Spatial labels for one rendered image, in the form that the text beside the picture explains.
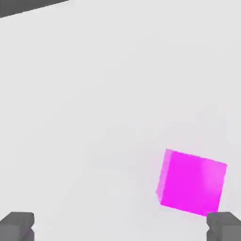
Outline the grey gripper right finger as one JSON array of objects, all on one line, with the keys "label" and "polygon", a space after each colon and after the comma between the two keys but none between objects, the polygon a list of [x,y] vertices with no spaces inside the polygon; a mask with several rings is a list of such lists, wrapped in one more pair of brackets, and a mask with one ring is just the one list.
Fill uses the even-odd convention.
[{"label": "grey gripper right finger", "polygon": [[231,212],[207,214],[207,241],[241,241],[241,220]]}]

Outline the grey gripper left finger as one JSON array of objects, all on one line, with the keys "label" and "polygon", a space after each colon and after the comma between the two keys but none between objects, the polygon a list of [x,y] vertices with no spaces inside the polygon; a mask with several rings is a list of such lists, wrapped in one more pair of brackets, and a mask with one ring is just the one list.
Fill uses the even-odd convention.
[{"label": "grey gripper left finger", "polygon": [[35,241],[32,212],[10,212],[0,221],[0,241]]}]

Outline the small magenta cube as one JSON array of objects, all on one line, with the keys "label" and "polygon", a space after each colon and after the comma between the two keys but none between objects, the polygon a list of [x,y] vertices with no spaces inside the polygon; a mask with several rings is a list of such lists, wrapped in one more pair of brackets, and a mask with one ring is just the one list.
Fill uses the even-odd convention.
[{"label": "small magenta cube", "polygon": [[166,149],[156,190],[162,206],[206,216],[217,212],[225,163]]}]

